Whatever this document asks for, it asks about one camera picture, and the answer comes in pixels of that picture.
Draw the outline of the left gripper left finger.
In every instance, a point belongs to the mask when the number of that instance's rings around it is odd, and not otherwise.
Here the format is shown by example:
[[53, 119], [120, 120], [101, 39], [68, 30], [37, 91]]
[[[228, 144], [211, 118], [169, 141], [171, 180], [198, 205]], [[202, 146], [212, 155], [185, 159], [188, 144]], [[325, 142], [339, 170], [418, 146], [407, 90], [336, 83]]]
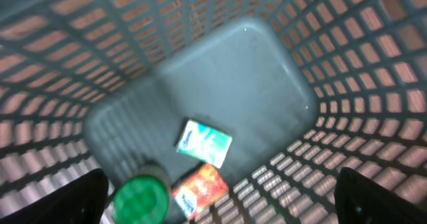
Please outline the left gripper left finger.
[[99, 223], [107, 202], [108, 178], [94, 169], [42, 199], [1, 218], [1, 224]]

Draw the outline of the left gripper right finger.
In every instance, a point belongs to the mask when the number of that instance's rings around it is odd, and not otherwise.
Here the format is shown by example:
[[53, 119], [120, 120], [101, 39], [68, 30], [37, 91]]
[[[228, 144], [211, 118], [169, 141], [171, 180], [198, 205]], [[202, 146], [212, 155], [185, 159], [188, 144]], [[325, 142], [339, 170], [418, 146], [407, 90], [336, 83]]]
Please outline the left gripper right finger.
[[339, 224], [422, 224], [426, 212], [359, 172], [343, 167], [334, 190]]

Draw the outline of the orange tissue pack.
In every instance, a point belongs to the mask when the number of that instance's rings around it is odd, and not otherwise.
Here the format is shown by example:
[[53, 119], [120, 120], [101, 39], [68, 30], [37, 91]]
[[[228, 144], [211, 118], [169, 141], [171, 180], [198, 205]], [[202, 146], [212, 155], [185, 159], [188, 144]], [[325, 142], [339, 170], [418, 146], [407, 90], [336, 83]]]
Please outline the orange tissue pack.
[[204, 163], [173, 191], [173, 198], [187, 220], [200, 213], [228, 193], [228, 184], [215, 166]]

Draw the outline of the teal tissue pack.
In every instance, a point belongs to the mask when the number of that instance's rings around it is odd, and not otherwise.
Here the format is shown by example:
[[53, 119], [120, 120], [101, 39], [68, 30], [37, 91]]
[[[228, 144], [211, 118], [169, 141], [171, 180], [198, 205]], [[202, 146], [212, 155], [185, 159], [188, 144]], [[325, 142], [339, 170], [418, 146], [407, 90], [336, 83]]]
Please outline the teal tissue pack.
[[177, 142], [176, 152], [189, 155], [220, 169], [233, 137], [209, 125], [189, 119]]

